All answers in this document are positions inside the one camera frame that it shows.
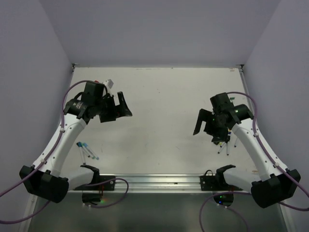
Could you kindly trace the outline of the yellow marker pen body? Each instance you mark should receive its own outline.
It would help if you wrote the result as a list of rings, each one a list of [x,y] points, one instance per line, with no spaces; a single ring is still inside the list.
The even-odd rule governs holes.
[[[220,148],[219,148],[219,150],[218,150],[218,152],[217,152],[218,154],[220,154],[220,153],[222,152],[224,146],[225,146],[225,142],[223,142],[223,143],[220,144]]]

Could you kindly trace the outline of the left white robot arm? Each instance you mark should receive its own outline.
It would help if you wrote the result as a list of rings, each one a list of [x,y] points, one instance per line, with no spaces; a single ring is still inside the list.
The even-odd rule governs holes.
[[[117,93],[119,103],[115,104],[112,80],[85,81],[84,84],[82,92],[63,103],[60,125],[45,150],[30,167],[23,166],[19,172],[28,193],[50,202],[61,202],[72,189],[94,190],[101,185],[99,169],[85,162],[71,176],[61,175],[70,149],[89,121],[96,116],[101,123],[132,116],[121,91]]]

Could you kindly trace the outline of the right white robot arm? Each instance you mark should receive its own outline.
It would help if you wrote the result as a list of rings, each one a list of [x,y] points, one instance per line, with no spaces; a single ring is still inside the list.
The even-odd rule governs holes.
[[[227,143],[228,133],[232,132],[244,145],[257,169],[257,174],[250,174],[237,170],[232,164],[221,167],[214,176],[217,188],[238,187],[250,193],[261,208],[291,198],[301,176],[274,153],[258,130],[255,114],[244,104],[234,105],[227,93],[217,94],[210,101],[212,110],[199,110],[193,134],[200,132],[203,122],[206,123],[203,131],[212,136],[212,143]]]

